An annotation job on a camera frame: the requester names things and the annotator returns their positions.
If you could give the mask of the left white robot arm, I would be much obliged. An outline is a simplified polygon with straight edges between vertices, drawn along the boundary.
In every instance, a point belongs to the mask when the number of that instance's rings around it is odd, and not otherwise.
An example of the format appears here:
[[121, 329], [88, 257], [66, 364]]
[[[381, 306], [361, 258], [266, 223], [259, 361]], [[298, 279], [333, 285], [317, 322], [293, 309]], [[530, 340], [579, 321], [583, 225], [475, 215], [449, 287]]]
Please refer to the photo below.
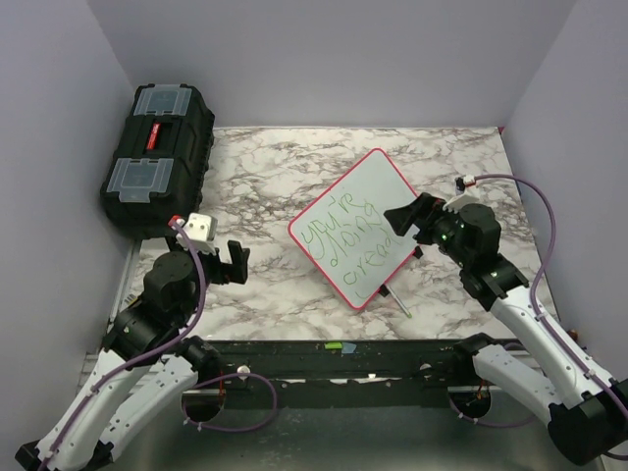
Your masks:
[[218, 252], [192, 256], [181, 247], [155, 260], [141, 295], [117, 314], [70, 408], [44, 438], [17, 451], [25, 470], [98, 470], [113, 463], [169, 402], [224, 373], [209, 342], [180, 334], [208, 285], [246, 283], [249, 249], [234, 240], [228, 249], [229, 263]]

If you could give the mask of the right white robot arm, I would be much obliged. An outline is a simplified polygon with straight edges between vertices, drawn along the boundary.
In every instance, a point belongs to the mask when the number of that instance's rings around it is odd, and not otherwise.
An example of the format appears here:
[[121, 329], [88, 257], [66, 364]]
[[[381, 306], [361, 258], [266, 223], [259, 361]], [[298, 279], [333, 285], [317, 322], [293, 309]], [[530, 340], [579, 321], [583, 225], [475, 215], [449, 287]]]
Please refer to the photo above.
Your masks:
[[526, 277], [499, 252], [501, 226], [492, 208], [477, 202], [449, 209], [423, 193], [385, 211], [398, 236], [435, 245], [460, 268], [467, 293], [500, 320], [540, 366], [514, 358], [486, 335], [462, 342], [451, 360], [460, 383], [480, 378], [510, 394], [546, 427], [554, 446], [585, 465], [627, 440], [627, 384], [598, 365], [532, 296]]

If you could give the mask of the pink-framed whiteboard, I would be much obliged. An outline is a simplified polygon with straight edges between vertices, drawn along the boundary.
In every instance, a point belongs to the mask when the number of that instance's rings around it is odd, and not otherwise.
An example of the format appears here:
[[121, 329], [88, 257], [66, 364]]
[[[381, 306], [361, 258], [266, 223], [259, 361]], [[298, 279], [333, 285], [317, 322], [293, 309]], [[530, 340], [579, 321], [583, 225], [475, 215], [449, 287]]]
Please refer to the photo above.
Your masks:
[[374, 148], [288, 224], [288, 234], [354, 310], [363, 309], [415, 254], [415, 229], [398, 236], [384, 217], [418, 193]]

